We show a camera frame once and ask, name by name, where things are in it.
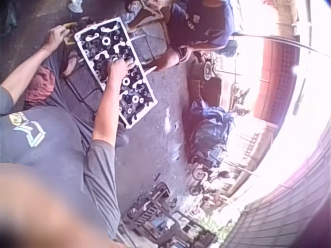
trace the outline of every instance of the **shorts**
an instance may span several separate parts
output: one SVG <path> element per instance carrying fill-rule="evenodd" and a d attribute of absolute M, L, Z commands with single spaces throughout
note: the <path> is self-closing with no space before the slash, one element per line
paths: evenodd
<path fill-rule="evenodd" d="M 170 47 L 178 54 L 179 61 L 181 61 L 185 55 L 185 49 L 179 47 L 187 44 L 185 35 L 183 35 L 183 29 L 178 28 L 185 25 L 186 6 L 186 0 L 173 4 L 171 6 L 171 16 L 168 23 Z"/>

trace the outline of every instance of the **navy blue t-shirt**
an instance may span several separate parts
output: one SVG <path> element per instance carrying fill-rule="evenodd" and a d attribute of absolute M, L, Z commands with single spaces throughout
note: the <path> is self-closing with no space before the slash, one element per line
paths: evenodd
<path fill-rule="evenodd" d="M 229 1 L 220 7 L 207 7 L 202 0 L 189 0 L 186 10 L 178 4 L 172 7 L 170 28 L 176 41 L 172 43 L 208 43 L 226 46 L 234 30 L 233 11 Z"/>

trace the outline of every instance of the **blue tarp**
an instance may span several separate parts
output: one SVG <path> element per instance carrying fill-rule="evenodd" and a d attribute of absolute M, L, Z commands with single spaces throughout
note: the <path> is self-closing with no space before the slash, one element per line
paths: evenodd
<path fill-rule="evenodd" d="M 199 120 L 190 140 L 190 163 L 219 166 L 211 155 L 218 157 L 225 150 L 229 134 L 234 127 L 232 113 L 221 107 L 209 107 L 202 99 L 197 99 L 193 101 L 190 114 Z"/>

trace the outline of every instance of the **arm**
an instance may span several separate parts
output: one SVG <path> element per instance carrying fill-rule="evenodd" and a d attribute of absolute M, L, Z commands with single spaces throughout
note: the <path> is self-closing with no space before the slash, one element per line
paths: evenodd
<path fill-rule="evenodd" d="M 204 51 L 208 51 L 208 50 L 218 50 L 218 49 L 222 49 L 224 48 L 225 45 L 223 46 L 217 46 L 217 45 L 214 45 L 214 44 L 209 44 L 209 43 L 201 43 L 201 44 L 194 44 L 194 45 L 191 45 L 191 48 L 192 48 L 192 51 L 201 51 L 201 50 L 204 50 Z"/>
<path fill-rule="evenodd" d="M 105 141 L 115 147 L 119 111 L 119 90 L 122 79 L 133 66 L 133 60 L 125 62 L 123 59 L 119 59 L 108 66 L 108 82 L 95 119 L 94 140 Z"/>
<path fill-rule="evenodd" d="M 19 65 L 4 80 L 1 87 L 5 88 L 9 92 L 14 104 L 29 85 L 41 63 L 58 48 L 63 41 L 63 38 L 66 37 L 68 33 L 69 30 L 66 30 L 62 26 L 57 26 L 51 29 L 50 33 L 46 37 L 45 45 L 43 45 L 38 52 L 32 55 L 32 57 Z"/>
<path fill-rule="evenodd" d="M 4 216 L 0 235 L 9 235 L 6 237 L 12 237 L 15 244 L 20 241 L 18 246 L 126 247 L 111 241 L 105 230 L 77 213 L 56 185 L 45 184 L 45 178 L 38 177 L 42 174 L 15 164 L 2 164 L 0 171 L 0 209 Z M 71 190 L 84 204 L 85 197 L 69 187 Z"/>
<path fill-rule="evenodd" d="M 95 120 L 93 140 L 84 166 L 85 193 L 97 206 L 108 234 L 115 237 L 121 214 L 115 183 L 115 141 L 119 112 L 119 90 L 133 60 L 119 59 L 108 66 L 108 83 Z"/>

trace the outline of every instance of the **gray t-shirt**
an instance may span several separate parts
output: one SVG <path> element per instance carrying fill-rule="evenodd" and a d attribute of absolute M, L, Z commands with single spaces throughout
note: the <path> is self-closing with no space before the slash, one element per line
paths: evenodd
<path fill-rule="evenodd" d="M 11 95 L 0 87 L 0 162 L 32 166 L 80 188 L 100 211 L 113 238 L 120 218 L 113 146 L 96 140 L 84 152 L 73 117 L 60 107 L 9 114 L 12 108 Z"/>

